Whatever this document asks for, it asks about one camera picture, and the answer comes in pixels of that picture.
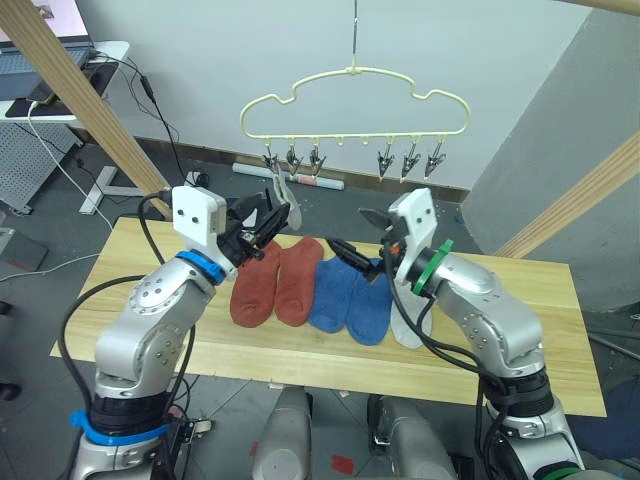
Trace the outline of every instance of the blue ring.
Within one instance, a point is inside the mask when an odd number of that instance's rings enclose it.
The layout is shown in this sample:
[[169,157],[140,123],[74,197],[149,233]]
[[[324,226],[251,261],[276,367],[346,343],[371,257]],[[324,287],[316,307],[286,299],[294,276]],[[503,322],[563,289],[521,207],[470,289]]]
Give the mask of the blue ring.
[[203,257],[196,251],[192,250],[190,252],[186,252],[183,250],[176,254],[176,258],[182,258],[200,267],[206,275],[208,275],[215,281],[216,285],[220,285],[222,282],[224,282],[224,277],[226,275],[222,268],[220,268],[220,265]]
[[161,435],[167,433],[169,425],[160,425],[158,428],[149,430],[142,433],[136,433],[135,435],[127,435],[123,437],[112,437],[105,435],[104,433],[96,432],[87,418],[87,412],[84,410],[76,410],[71,414],[71,425],[74,427],[80,427],[84,430],[84,434],[89,441],[96,445],[105,445],[109,447],[121,447],[124,445],[133,445],[134,443],[144,442],[146,440],[153,440]]

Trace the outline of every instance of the clothes hanger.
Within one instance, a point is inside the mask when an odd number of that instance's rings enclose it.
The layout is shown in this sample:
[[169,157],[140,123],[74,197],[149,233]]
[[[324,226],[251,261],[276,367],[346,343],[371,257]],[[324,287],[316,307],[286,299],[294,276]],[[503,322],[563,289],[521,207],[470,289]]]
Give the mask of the clothes hanger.
[[[375,67],[360,67],[356,64],[356,41],[357,41],[357,32],[358,32],[358,0],[354,0],[354,21],[353,21],[353,54],[351,66],[342,69],[342,70],[333,70],[330,72],[317,73],[315,75],[311,75],[309,77],[305,77],[301,80],[295,82],[291,87],[291,97],[282,99],[275,93],[269,93],[267,95],[263,95],[262,97],[256,98],[255,100],[250,101],[248,104],[244,106],[242,111],[240,112],[240,127],[242,128],[242,132],[250,137],[258,140],[262,140],[266,143],[271,143],[272,140],[287,140],[289,145],[295,143],[298,139],[311,139],[313,140],[314,146],[317,146],[317,143],[321,139],[335,139],[339,146],[344,144],[345,138],[360,138],[363,144],[368,144],[370,138],[379,138],[384,137],[387,139],[387,143],[392,143],[393,140],[399,137],[410,137],[412,139],[412,143],[415,145],[418,143],[421,137],[426,136],[437,136],[440,139],[446,138],[449,135],[459,135],[463,133],[467,127],[469,126],[469,122],[471,120],[471,108],[469,104],[460,96],[455,95],[451,92],[447,92],[446,90],[440,90],[434,88],[428,91],[426,94],[422,95],[417,93],[416,82],[413,78],[408,75],[404,75],[402,73],[394,72],[392,70],[386,70],[382,68]],[[258,134],[250,132],[246,126],[246,116],[249,111],[255,107],[256,105],[269,101],[271,99],[276,100],[281,105],[287,105],[293,103],[298,98],[298,88],[307,83],[314,82],[316,80],[321,80],[323,78],[337,77],[343,75],[361,75],[361,74],[374,74],[374,75],[384,75],[392,78],[397,78],[409,84],[409,95],[412,98],[417,100],[425,101],[435,95],[441,95],[447,98],[450,98],[456,102],[458,102],[465,111],[466,119],[465,123],[462,127],[457,130],[444,130],[444,131],[421,131],[416,130],[412,132],[362,132],[362,133],[328,133],[328,134],[292,134],[292,133],[280,133],[280,134]]]

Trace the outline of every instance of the red sock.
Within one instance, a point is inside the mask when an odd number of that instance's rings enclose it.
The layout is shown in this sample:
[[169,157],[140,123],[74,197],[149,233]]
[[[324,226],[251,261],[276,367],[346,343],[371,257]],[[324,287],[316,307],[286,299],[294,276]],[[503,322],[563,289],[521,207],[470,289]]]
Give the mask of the red sock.
[[276,291],[276,315],[287,325],[302,325],[313,303],[316,264],[322,260],[322,245],[304,237],[280,253],[280,275]]
[[272,241],[262,260],[251,259],[238,269],[231,294],[231,318],[238,325],[257,327],[271,315],[281,252]]

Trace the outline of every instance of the baseboard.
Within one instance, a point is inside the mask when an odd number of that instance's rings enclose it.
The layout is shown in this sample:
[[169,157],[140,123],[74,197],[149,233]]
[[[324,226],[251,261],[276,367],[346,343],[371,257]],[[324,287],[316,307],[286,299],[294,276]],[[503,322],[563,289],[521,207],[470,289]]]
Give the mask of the baseboard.
[[[71,128],[71,130],[73,130],[73,132],[84,142],[97,143],[87,130],[83,128]],[[173,155],[171,151],[171,144],[167,141],[145,137],[135,137],[135,139],[147,153],[156,155]],[[260,157],[256,156],[242,155],[239,153],[216,150],[208,147],[198,147],[196,145],[187,145],[183,143],[177,144],[176,149],[178,150],[178,154],[182,157],[205,163],[222,165],[244,163],[246,165],[255,165],[258,167],[264,166]],[[298,171],[303,174],[310,174],[310,167],[307,165],[301,165]],[[431,196],[434,200],[445,200],[456,203],[462,203],[469,194],[469,190],[463,188],[432,185],[426,182],[415,182],[412,180],[400,183],[396,179],[383,179],[382,182],[380,182],[378,177],[375,175],[347,172],[334,168],[323,168],[322,176],[335,180],[342,180],[345,186],[376,190],[386,193],[405,193],[416,188],[426,186],[431,189]]]

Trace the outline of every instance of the laptop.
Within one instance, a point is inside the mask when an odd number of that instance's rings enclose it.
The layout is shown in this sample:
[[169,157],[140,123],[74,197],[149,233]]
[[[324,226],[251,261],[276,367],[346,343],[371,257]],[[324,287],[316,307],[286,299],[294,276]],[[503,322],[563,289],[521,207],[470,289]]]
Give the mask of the laptop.
[[[75,0],[32,2],[76,65],[84,65],[92,43]],[[28,98],[42,102],[51,96],[40,75],[2,30],[0,52],[0,100]]]

